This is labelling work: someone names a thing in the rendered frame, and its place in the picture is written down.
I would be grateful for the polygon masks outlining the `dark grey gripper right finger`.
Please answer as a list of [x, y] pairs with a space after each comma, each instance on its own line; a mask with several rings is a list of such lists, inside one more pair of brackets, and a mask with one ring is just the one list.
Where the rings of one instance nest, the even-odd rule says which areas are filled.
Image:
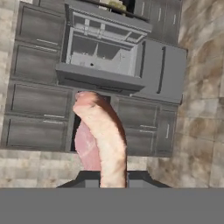
[[128, 188], [169, 188], [151, 177], [147, 171], [128, 171], [127, 174]]

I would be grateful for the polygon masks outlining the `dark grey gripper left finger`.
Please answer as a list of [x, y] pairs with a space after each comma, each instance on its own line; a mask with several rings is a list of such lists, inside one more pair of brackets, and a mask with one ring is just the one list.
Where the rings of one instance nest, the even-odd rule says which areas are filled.
[[99, 188], [100, 178], [98, 171], [80, 171], [76, 179], [59, 185], [59, 188]]

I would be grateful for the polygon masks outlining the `raw pink steak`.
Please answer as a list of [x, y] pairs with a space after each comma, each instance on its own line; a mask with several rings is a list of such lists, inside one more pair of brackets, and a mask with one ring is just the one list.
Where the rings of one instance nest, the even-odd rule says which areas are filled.
[[73, 112], [80, 118], [74, 145], [83, 168], [101, 174], [101, 188], [125, 188], [127, 141], [116, 112], [101, 95], [88, 91], [76, 94]]

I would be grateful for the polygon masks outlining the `grey fridge drawer front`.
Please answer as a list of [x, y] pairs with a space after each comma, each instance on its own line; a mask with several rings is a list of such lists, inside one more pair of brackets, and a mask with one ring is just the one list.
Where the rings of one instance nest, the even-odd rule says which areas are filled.
[[[162, 47], [166, 46], [164, 78], [161, 93], [157, 94], [162, 62]], [[186, 49], [146, 39], [142, 43], [140, 76], [145, 87], [137, 97], [161, 102], [180, 103], [186, 71]]]

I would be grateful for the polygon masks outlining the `grey fridge door with shelves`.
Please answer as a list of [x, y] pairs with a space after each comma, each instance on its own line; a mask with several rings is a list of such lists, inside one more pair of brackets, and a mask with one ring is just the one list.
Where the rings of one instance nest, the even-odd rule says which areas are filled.
[[134, 46], [152, 32], [143, 20], [99, 9], [90, 3], [66, 0], [67, 22], [82, 36]]

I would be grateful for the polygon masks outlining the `dark grey cupboard front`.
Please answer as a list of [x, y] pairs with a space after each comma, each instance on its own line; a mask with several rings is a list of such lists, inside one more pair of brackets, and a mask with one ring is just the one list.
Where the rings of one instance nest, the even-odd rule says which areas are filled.
[[66, 148], [67, 122], [44, 123], [41, 118], [6, 115], [0, 147], [11, 150], [63, 151]]
[[5, 111], [31, 116], [56, 115], [68, 117], [72, 91], [21, 81], [8, 87]]
[[158, 126], [158, 105], [148, 101], [117, 97], [117, 114], [126, 128], [142, 129], [140, 125]]
[[64, 31], [64, 17], [31, 3], [19, 3], [17, 15], [16, 39], [30, 43], [39, 43], [36, 39], [45, 39], [59, 45], [44, 45], [60, 48]]
[[10, 77], [55, 85], [57, 82], [56, 64], [60, 51], [46, 52], [36, 49], [33, 44], [19, 42], [14, 44], [11, 59]]
[[162, 109], [157, 126], [156, 156], [168, 158], [172, 155], [176, 111]]
[[156, 133], [141, 133], [140, 129], [127, 128], [125, 130], [128, 155], [149, 157], [154, 153]]

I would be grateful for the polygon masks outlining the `dark grey cupboard run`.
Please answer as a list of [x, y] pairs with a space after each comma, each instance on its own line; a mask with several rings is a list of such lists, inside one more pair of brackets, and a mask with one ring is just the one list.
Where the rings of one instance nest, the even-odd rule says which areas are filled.
[[150, 39], [176, 46], [183, 0], [136, 0], [134, 13], [148, 18], [152, 25]]

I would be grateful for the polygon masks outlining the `yellowish food item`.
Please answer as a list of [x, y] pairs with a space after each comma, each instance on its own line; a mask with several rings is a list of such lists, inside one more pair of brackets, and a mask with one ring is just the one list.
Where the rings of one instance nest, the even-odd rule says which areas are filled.
[[121, 14], [124, 16], [124, 13], [122, 13], [121, 11], [126, 11], [126, 6], [121, 0], [99, 0], [99, 1], [101, 4], [107, 4], [109, 6], [112, 6], [112, 9], [100, 6], [100, 9]]

